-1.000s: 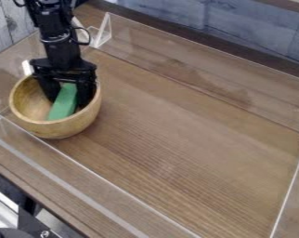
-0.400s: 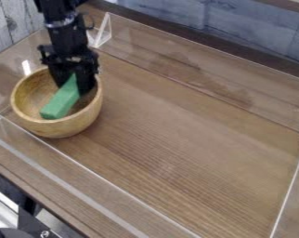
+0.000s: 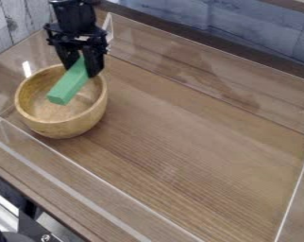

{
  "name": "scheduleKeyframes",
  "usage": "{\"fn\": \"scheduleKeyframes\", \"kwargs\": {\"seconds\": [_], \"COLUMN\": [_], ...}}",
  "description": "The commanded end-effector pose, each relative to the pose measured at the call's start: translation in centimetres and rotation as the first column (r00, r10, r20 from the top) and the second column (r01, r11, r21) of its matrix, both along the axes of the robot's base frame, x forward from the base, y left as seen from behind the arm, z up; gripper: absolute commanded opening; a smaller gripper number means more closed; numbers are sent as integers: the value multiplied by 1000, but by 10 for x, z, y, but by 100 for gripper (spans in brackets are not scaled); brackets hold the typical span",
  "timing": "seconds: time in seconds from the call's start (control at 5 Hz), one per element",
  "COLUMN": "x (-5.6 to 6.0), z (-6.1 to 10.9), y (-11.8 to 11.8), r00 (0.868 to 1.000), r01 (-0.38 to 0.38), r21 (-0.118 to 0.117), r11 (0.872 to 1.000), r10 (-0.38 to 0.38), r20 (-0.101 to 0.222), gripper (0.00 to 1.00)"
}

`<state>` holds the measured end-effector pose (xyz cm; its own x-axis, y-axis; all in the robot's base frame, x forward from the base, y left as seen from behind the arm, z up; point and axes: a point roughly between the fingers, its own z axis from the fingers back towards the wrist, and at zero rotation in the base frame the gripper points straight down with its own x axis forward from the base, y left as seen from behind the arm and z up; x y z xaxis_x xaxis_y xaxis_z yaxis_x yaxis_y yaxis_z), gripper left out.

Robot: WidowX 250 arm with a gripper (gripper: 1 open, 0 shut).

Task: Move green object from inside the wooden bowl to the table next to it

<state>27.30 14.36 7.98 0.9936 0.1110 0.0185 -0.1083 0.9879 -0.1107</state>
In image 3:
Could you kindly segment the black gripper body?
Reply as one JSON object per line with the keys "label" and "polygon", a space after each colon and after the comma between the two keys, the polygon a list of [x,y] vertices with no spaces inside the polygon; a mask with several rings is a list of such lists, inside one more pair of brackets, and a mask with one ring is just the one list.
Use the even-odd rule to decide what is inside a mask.
{"label": "black gripper body", "polygon": [[70,52],[91,47],[106,53],[106,33],[97,26],[94,6],[98,0],[49,0],[57,20],[46,24],[47,43],[57,52]]}

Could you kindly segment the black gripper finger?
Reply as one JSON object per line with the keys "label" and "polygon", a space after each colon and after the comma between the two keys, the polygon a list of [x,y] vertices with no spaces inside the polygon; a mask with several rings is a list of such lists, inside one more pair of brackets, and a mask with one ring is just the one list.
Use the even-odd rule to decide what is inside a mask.
{"label": "black gripper finger", "polygon": [[74,44],[57,44],[55,50],[65,69],[69,69],[79,58],[79,50]]}
{"label": "black gripper finger", "polygon": [[105,68],[105,50],[99,47],[85,46],[81,52],[87,76],[93,78]]}

